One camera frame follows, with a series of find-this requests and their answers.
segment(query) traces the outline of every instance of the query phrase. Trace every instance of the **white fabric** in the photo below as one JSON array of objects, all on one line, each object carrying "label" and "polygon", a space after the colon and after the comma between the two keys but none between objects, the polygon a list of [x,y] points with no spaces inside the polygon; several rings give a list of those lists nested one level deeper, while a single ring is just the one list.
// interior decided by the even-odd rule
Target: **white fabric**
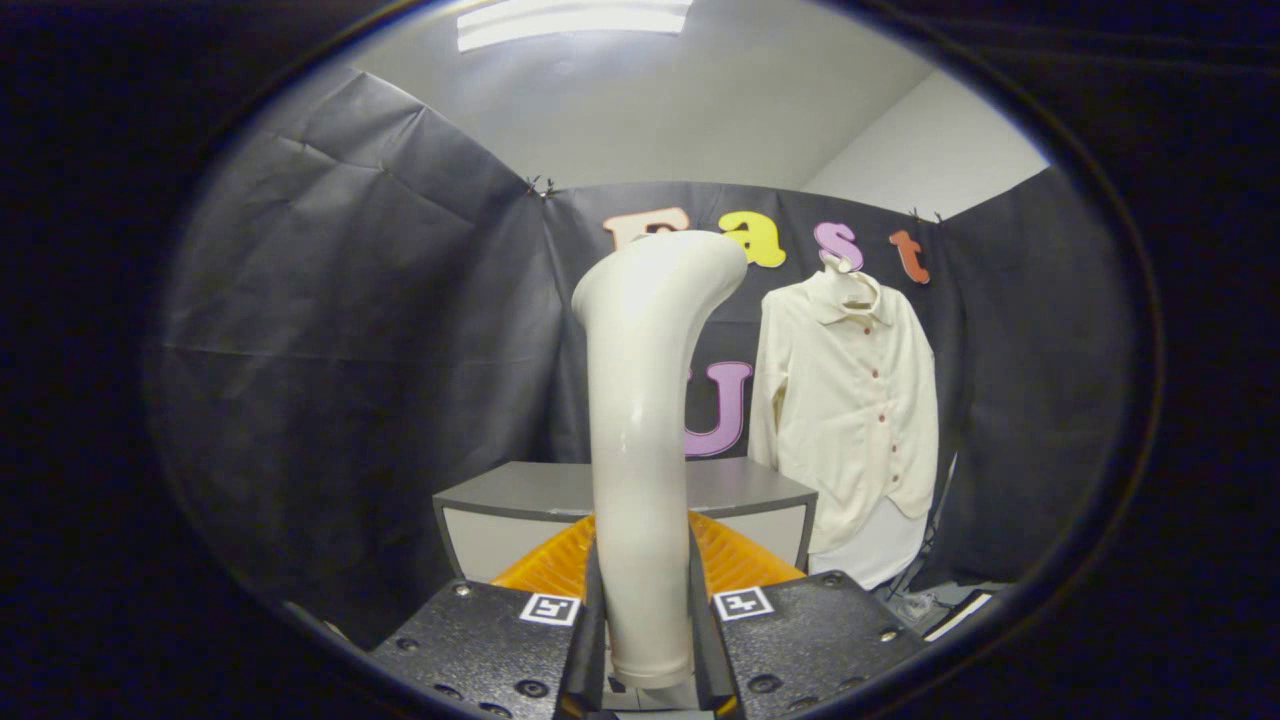
[{"label": "white fabric", "polygon": [[938,406],[906,297],[828,269],[769,292],[762,311],[748,455],[818,491],[809,551],[845,546],[882,497],[925,516]]},{"label": "white fabric", "polygon": [[908,518],[882,497],[849,542],[827,552],[809,553],[809,574],[840,570],[864,589],[873,589],[911,565],[924,543],[925,525],[928,514]]}]

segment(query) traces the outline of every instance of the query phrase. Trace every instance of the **orange ribbed pad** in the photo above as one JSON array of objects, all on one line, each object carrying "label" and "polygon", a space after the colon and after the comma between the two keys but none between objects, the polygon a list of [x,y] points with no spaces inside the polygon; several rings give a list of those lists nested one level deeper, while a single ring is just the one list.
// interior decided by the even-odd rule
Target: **orange ribbed pad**
[{"label": "orange ribbed pad", "polygon": [[[772,585],[803,578],[776,555],[746,536],[698,512],[689,514],[703,557],[707,593]],[[564,528],[494,578],[494,585],[586,600],[586,559],[595,537],[595,516]]]},{"label": "orange ribbed pad", "polygon": [[588,515],[535,547],[490,584],[586,602],[586,557],[594,538],[595,515]]},{"label": "orange ribbed pad", "polygon": [[804,577],[751,538],[707,515],[689,514],[689,524],[703,555],[707,597],[718,592],[772,585]]}]

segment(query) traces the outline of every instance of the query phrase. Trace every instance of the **shirt collar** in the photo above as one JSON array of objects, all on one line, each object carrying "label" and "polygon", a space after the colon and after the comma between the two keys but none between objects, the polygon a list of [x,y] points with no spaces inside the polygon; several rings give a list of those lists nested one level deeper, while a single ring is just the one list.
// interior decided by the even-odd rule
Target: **shirt collar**
[{"label": "shirt collar", "polygon": [[[891,324],[884,316],[884,304],[882,302],[884,292],[876,278],[865,273],[850,273],[846,278],[824,275],[826,273],[819,270],[804,283],[809,304],[813,306],[814,319],[819,323],[829,325],[845,318],[864,316],[884,325]],[[844,305],[845,297],[849,296],[850,283],[864,284],[872,290],[873,299],[869,307],[846,307]]]}]

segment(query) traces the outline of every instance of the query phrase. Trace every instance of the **clothes hanger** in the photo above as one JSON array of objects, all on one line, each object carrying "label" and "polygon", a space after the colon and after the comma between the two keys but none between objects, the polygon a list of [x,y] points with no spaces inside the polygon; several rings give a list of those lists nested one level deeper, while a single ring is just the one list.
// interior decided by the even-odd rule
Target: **clothes hanger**
[{"label": "clothes hanger", "polygon": [[868,307],[870,305],[864,301],[863,284],[852,277],[854,264],[847,258],[827,254],[822,256],[822,263],[826,265],[823,274],[831,282],[832,288],[842,293],[841,305],[846,307]]}]

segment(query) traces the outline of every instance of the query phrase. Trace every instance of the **white ceiling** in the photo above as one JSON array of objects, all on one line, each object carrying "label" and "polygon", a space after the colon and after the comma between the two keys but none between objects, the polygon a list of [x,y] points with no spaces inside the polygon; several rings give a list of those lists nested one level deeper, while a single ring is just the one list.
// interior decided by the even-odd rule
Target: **white ceiling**
[{"label": "white ceiling", "polygon": [[465,55],[460,12],[407,18],[346,61],[557,188],[705,181],[799,190],[933,68],[804,0],[694,0],[676,37],[561,35]]}]

